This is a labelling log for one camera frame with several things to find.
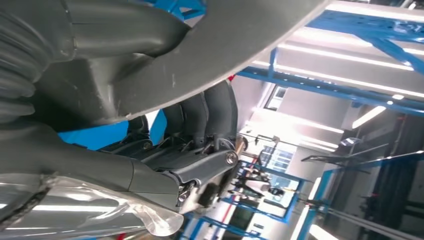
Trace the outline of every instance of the window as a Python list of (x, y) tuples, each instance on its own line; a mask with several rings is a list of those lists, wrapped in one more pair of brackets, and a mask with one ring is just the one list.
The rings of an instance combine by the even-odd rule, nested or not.
[[(296, 146), (280, 142), (275, 148), (273, 146), (265, 146), (259, 158), (262, 166), (285, 173), (296, 149)], [(270, 178), (270, 183), (273, 187), (296, 189), (299, 184), (297, 181), (281, 176), (270, 175)], [(267, 195), (266, 199), (287, 207), (292, 200), (293, 194), (293, 192), (287, 192), (284, 196)]]
[(272, 90), (271, 96), (269, 97), (268, 101), (266, 101), (264, 108), (272, 111), (277, 111), (283, 101), (286, 89), (287, 88), (285, 87), (276, 85)]

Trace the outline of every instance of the fluorescent light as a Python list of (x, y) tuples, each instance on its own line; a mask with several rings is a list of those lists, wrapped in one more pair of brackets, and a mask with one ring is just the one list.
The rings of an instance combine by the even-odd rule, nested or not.
[(399, 95), (399, 94), (395, 94), (395, 95), (393, 95), (393, 96), (392, 96), (392, 98), (394, 98), (394, 99), (396, 99), (396, 100), (402, 100), (402, 99), (404, 99), (404, 97), (405, 97), (405, 96), (403, 96), (403, 95)]
[(312, 200), (315, 198), (315, 194), (317, 194), (318, 186), (321, 183), (321, 177), (318, 177), (313, 184), (312, 190), (310, 191), (309, 197), (307, 199)]
[(78, 206), (78, 205), (37, 205), (34, 211), (65, 211), (65, 212), (100, 212), (107, 213), (115, 210), (114, 206)]
[(301, 233), (302, 226), (304, 225), (306, 216), (309, 212), (309, 205), (305, 206), (300, 214), (299, 220), (297, 220), (296, 226), (294, 227), (293, 233), (291, 234), (290, 240), (298, 240), (299, 234)]
[(299, 73), (299, 74), (305, 74), (305, 75), (308, 75), (308, 76), (314, 76), (314, 77), (319, 77), (319, 78), (323, 78), (323, 79), (331, 79), (331, 80), (334, 80), (334, 81), (339, 81), (339, 82), (344, 82), (344, 83), (349, 83), (349, 84), (355, 84), (355, 85), (359, 85), (359, 86), (366, 86), (366, 87), (370, 87), (370, 88), (386, 90), (386, 91), (395, 92), (395, 93), (399, 93), (399, 94), (405, 94), (405, 95), (411, 95), (411, 96), (424, 98), (424, 93), (404, 90), (404, 89), (400, 89), (400, 88), (396, 88), (396, 87), (384, 86), (384, 85), (379, 85), (379, 84), (374, 84), (374, 83), (369, 83), (369, 82), (364, 82), (364, 81), (353, 80), (353, 79), (340, 77), (340, 76), (328, 75), (328, 74), (325, 74), (325, 73), (308, 71), (308, 70), (295, 68), (295, 67), (291, 67), (291, 66), (283, 66), (283, 65), (276, 64), (275, 68), (283, 70), (283, 71), (292, 72), (292, 73), (294, 72), (294, 73)]
[(50, 229), (50, 227), (8, 227), (6, 230), (38, 230), (38, 229)]
[(373, 45), (367, 41), (361, 40), (359, 38), (352, 37), (346, 37), (346, 36), (339, 36), (333, 33), (327, 33), (323, 32), (322, 30), (318, 29), (310, 29), (310, 28), (301, 28), (297, 30), (294, 33), (295, 36), (306, 38), (306, 39), (313, 39), (314, 41), (321, 41), (321, 42), (327, 42), (327, 43), (334, 43), (334, 44), (349, 44), (349, 45), (356, 45), (359, 47), (372, 47)]
[(269, 67), (271, 65), (269, 62), (264, 62), (264, 61), (253, 61), (253, 64), (261, 65), (265, 67)]
[(334, 148), (334, 149), (339, 147), (339, 145), (337, 145), (337, 144), (327, 142), (327, 141), (318, 140), (318, 139), (308, 137), (308, 136), (301, 136), (300, 138), (304, 139), (305, 141), (311, 142), (311, 143), (321, 144), (321, 145), (324, 145), (324, 146), (327, 146), (327, 147), (330, 147), (330, 148)]
[(388, 19), (397, 19), (405, 21), (414, 21), (414, 22), (424, 22), (424, 16), (420, 15), (420, 12), (413, 11), (402, 11), (402, 8), (398, 11), (391, 10), (392, 7), (385, 7), (372, 4), (362, 4), (356, 2), (344, 2), (344, 1), (334, 1), (332, 4), (328, 5), (325, 9), (333, 10), (338, 12), (345, 12), (351, 14), (360, 14), (373, 17), (381, 17)]
[(417, 50), (412, 48), (404, 48), (403, 50), (410, 54), (424, 55), (424, 51), (422, 50)]
[(361, 126), (362, 124), (368, 122), (370, 119), (381, 114), (384, 110), (386, 110), (386, 108), (384, 106), (376, 106), (375, 108), (371, 109), (371, 111), (365, 113), (363, 116), (361, 116), (356, 121), (354, 121), (353, 124), (352, 124), (352, 128), (356, 129), (357, 127)]
[[(268, 112), (268, 113), (272, 112), (272, 114), (276, 114), (275, 111), (271, 111), (271, 110), (264, 109), (264, 108), (254, 108), (253, 111), (263, 111), (263, 112), (265, 111), (265, 112)], [(289, 119), (290, 122), (293, 123), (293, 124), (306, 125), (306, 126), (310, 126), (310, 127), (314, 127), (314, 128), (322, 129), (322, 130), (327, 130), (327, 131), (330, 131), (330, 132), (333, 132), (333, 133), (338, 133), (338, 134), (343, 134), (345, 132), (344, 130), (334, 128), (334, 127), (330, 127), (330, 126), (326, 126), (326, 125), (322, 125), (322, 124), (319, 124), (319, 123), (316, 123), (316, 122), (313, 122), (313, 121), (309, 121), (309, 120), (301, 118), (301, 117), (287, 115), (287, 114), (284, 114), (282, 112), (279, 113), (279, 114), (283, 115), (283, 117), (285, 119)]]
[(417, 6), (417, 3), (414, 1), (413, 3), (411, 3), (411, 5), (409, 5), (408, 9), (412, 10)]
[(330, 51), (322, 51), (322, 50), (317, 50), (317, 49), (312, 49), (312, 48), (286, 45), (286, 44), (280, 44), (280, 45), (278, 45), (278, 47), (283, 48), (283, 49), (308, 53), (308, 54), (315, 54), (315, 55), (320, 55), (320, 56), (349, 60), (349, 61), (360, 62), (360, 63), (365, 63), (365, 64), (378, 65), (378, 66), (389, 67), (389, 68), (394, 68), (394, 69), (402, 69), (402, 70), (408, 70), (408, 71), (414, 70), (410, 66), (394, 64), (394, 63), (384, 62), (384, 61), (371, 60), (371, 59), (367, 59), (367, 58), (363, 58), (363, 57), (350, 56), (350, 55), (339, 54), (339, 53), (330, 52)]
[(318, 240), (339, 240), (335, 236), (331, 235), (318, 225), (312, 224), (309, 228), (309, 233)]
[(326, 126), (326, 125), (322, 125), (313, 121), (309, 121), (300, 117), (295, 117), (295, 116), (289, 116), (289, 118), (292, 118), (294, 120), (294, 123), (296, 124), (301, 124), (301, 125), (306, 125), (306, 126), (310, 126), (310, 127), (314, 127), (317, 129), (322, 129), (322, 130), (327, 130), (333, 133), (338, 133), (338, 134), (343, 134), (345, 131), (338, 129), (338, 128), (334, 128), (334, 127), (330, 127), (330, 126)]
[(321, 145), (318, 145), (318, 144), (315, 144), (315, 143), (311, 143), (311, 142), (307, 142), (307, 141), (302, 141), (302, 142), (300, 142), (300, 144), (311, 146), (311, 147), (314, 147), (314, 148), (317, 148), (317, 149), (326, 150), (326, 151), (329, 151), (329, 152), (336, 151), (335, 149), (328, 148), (328, 147), (321, 146)]
[(354, 142), (354, 141), (352, 141), (350, 138), (346, 138), (346, 141), (347, 141), (348, 143), (350, 143), (350, 144), (355, 144), (355, 142)]

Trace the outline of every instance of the person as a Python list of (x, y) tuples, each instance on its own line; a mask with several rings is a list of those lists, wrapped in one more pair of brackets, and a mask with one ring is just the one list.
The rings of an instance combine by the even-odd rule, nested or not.
[(283, 189), (279, 188), (279, 187), (271, 187), (268, 190), (269, 193), (271, 193), (274, 196), (284, 196), (284, 194), (286, 193)]

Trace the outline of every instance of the red object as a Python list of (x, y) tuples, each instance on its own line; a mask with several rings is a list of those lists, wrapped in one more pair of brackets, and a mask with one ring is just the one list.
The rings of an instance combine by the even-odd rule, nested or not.
[(124, 238), (125, 238), (125, 233), (121, 233), (121, 234), (118, 235), (116, 240), (124, 240)]
[(230, 81), (230, 82), (231, 82), (231, 81), (232, 81), (235, 77), (236, 77), (236, 75), (231, 75), (231, 76), (229, 76), (229, 77), (228, 77), (228, 81)]

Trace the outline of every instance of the workshop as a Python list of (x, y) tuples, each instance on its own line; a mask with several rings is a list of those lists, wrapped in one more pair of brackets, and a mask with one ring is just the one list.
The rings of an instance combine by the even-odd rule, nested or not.
[(424, 0), (0, 6), (0, 240), (424, 240)]

